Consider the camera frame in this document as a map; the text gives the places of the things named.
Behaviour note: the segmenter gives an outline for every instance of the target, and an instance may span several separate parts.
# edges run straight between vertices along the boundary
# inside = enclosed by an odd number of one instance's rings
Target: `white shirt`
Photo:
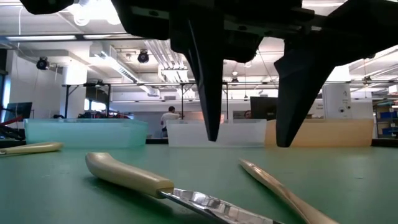
[[[163,128],[165,128],[168,120],[175,120],[175,119],[179,119],[179,118],[180,118],[179,114],[167,112],[166,114],[162,115],[162,118],[160,119],[160,121],[163,121]]]

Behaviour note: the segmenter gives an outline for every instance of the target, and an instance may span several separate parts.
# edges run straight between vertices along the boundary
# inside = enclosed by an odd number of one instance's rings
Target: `light blue plastic bin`
[[[132,119],[25,119],[27,144],[57,141],[65,147],[129,149],[145,145],[148,124]]]

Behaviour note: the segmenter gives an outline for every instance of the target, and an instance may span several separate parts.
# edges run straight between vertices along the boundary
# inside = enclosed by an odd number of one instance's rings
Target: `green table surface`
[[[210,223],[169,200],[99,180],[96,150],[0,157],[0,223]],[[238,164],[247,159],[340,223],[397,223],[398,149],[210,149],[147,145],[107,150],[115,159],[284,223],[303,223]]]

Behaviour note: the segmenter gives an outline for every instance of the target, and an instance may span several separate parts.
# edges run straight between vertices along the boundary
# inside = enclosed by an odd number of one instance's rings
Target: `translucent plastic bin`
[[[265,119],[234,119],[220,124],[217,142],[207,139],[204,121],[167,121],[172,147],[264,147]]]
[[[58,141],[65,147],[120,149],[145,145],[148,124],[132,119],[25,119],[27,144]]]

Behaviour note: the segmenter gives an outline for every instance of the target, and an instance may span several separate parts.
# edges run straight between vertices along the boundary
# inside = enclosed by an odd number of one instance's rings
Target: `knife handle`
[[[319,210],[313,208],[299,197],[289,191],[283,184],[281,184],[273,176],[269,175],[266,171],[262,170],[255,164],[240,160],[242,167],[251,174],[256,180],[264,184],[268,189],[272,190],[278,195],[287,205],[297,212],[308,224],[335,224],[338,223]]]
[[[171,180],[119,162],[106,152],[89,152],[86,155],[86,165],[100,179],[155,198],[164,198],[160,191],[171,193],[174,189]]]
[[[59,150],[62,146],[60,142],[44,142],[0,149],[0,152],[5,154],[52,152]]]

